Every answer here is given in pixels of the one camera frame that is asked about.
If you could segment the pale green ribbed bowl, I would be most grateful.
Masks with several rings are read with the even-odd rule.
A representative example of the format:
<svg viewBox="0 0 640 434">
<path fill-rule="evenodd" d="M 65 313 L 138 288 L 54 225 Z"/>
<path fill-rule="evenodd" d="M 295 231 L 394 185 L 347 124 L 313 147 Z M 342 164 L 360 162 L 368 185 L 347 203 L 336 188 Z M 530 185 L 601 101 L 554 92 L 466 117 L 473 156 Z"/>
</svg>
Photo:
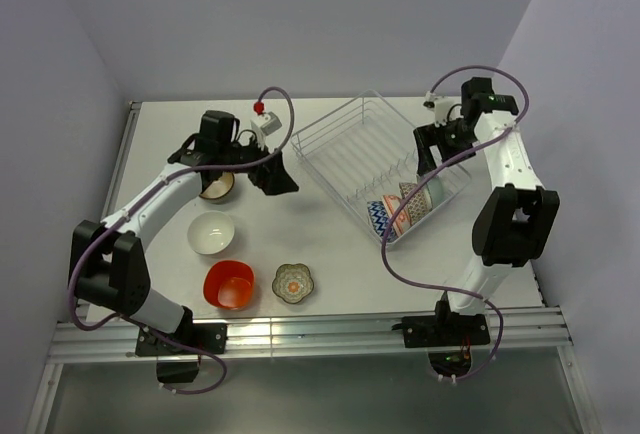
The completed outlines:
<svg viewBox="0 0 640 434">
<path fill-rule="evenodd" d="M 431 209 L 436 209 L 446 198 L 446 191 L 439 175 L 432 177 L 424 187 L 431 202 Z"/>
</svg>

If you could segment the brown geometric patterned bowl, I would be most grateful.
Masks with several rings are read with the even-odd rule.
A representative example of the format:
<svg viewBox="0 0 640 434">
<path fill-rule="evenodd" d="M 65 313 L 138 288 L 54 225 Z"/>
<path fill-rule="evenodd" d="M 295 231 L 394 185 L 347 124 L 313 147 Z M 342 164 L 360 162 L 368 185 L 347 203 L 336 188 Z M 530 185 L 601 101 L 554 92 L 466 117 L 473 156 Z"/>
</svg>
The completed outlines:
<svg viewBox="0 0 640 434">
<path fill-rule="evenodd" d="M 399 189 L 401 197 L 405 199 L 411 191 L 417 186 L 412 182 L 400 182 Z M 424 217 L 426 217 L 434 208 L 431 195 L 426 187 L 420 189 L 410 201 L 407 203 L 405 210 L 407 211 L 411 225 L 416 225 Z"/>
</svg>

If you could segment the orange floral patterned bowl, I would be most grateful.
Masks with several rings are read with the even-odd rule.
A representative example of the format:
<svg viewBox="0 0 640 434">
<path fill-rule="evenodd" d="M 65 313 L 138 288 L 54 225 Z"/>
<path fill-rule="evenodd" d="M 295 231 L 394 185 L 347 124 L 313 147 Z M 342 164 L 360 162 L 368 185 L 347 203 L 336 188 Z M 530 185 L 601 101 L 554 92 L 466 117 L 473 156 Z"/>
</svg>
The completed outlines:
<svg viewBox="0 0 640 434">
<path fill-rule="evenodd" d="M 407 210 L 400 208 L 402 198 L 393 194 L 385 194 L 382 196 L 381 200 L 388 218 L 391 219 L 396 215 L 393 222 L 393 230 L 396 236 L 400 238 L 411 228 L 411 219 Z"/>
</svg>

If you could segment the red blue patterned bowl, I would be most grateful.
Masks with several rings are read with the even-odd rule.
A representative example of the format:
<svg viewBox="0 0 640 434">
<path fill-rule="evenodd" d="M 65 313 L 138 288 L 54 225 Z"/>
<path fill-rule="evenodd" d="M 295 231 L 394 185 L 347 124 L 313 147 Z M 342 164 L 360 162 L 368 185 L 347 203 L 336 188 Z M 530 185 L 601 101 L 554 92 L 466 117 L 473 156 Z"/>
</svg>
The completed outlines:
<svg viewBox="0 0 640 434">
<path fill-rule="evenodd" d="M 382 201 L 368 201 L 367 213 L 373 230 L 380 238 L 383 238 L 389 223 L 389 215 L 384 203 Z"/>
</svg>

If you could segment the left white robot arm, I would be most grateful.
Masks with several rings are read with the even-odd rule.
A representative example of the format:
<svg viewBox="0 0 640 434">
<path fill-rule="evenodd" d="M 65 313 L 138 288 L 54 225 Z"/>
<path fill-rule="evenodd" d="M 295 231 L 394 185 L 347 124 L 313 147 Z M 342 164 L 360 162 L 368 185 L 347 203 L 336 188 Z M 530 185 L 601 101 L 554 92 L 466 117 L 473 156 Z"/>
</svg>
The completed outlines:
<svg viewBox="0 0 640 434">
<path fill-rule="evenodd" d="M 206 111 L 197 132 L 172 153 L 160 174 L 132 201 L 99 222 L 83 221 L 72 234 L 67 307 L 84 300 L 112 316 L 159 332 L 159 342 L 183 353 L 195 340 L 193 313 L 151 285 L 146 250 L 184 205 L 199 197 L 222 174 L 244 173 L 267 196 L 298 191 L 284 167 L 282 150 L 267 136 L 281 121 L 256 102 L 250 140 L 241 143 L 234 115 Z"/>
</svg>

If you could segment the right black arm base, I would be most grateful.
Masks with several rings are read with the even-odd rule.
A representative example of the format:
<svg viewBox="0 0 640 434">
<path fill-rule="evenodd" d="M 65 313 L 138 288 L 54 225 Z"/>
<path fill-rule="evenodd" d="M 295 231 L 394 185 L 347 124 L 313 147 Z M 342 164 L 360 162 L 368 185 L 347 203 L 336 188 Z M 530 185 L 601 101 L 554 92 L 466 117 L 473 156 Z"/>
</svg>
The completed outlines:
<svg viewBox="0 0 640 434">
<path fill-rule="evenodd" d="M 491 341 L 482 314 L 405 316 L 392 330 L 401 332 L 405 348 L 425 348 L 430 367 L 449 380 L 468 375 L 472 368 L 471 348 L 487 346 Z"/>
</svg>

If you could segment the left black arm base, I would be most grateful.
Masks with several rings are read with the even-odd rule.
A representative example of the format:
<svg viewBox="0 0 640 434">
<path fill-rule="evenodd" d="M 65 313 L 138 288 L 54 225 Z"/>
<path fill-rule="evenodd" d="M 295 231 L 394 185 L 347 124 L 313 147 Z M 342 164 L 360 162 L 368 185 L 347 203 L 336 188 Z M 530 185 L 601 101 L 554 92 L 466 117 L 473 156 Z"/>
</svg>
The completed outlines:
<svg viewBox="0 0 640 434">
<path fill-rule="evenodd" d="M 148 329 L 138 333 L 134 355 L 156 359 L 156 378 L 163 386 L 177 387 L 196 380 L 205 359 L 218 363 L 222 369 L 219 385 L 228 368 L 220 355 L 225 352 L 228 326 L 225 323 L 196 323 L 191 337 L 178 341 L 168 334 L 158 336 Z"/>
</svg>

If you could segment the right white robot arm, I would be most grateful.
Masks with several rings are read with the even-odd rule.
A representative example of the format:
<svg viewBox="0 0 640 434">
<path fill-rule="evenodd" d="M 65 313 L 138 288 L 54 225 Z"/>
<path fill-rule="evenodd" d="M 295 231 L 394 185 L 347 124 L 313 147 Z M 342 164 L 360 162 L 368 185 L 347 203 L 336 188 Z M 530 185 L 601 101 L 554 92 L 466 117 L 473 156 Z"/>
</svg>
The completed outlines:
<svg viewBox="0 0 640 434">
<path fill-rule="evenodd" d="M 522 112 L 511 95 L 498 94 L 492 81 L 473 77 L 461 86 L 460 99 L 428 93 L 424 105 L 434 113 L 431 124 L 413 135 L 418 151 L 417 174 L 435 187 L 434 170 L 458 164 L 483 152 L 491 193 L 471 232 L 473 256 L 459 285 L 448 292 L 449 310 L 433 319 L 435 337 L 452 344 L 468 328 L 464 316 L 485 309 L 500 284 L 513 272 L 541 256 L 556 218 L 560 199 L 536 175 L 518 122 Z"/>
</svg>

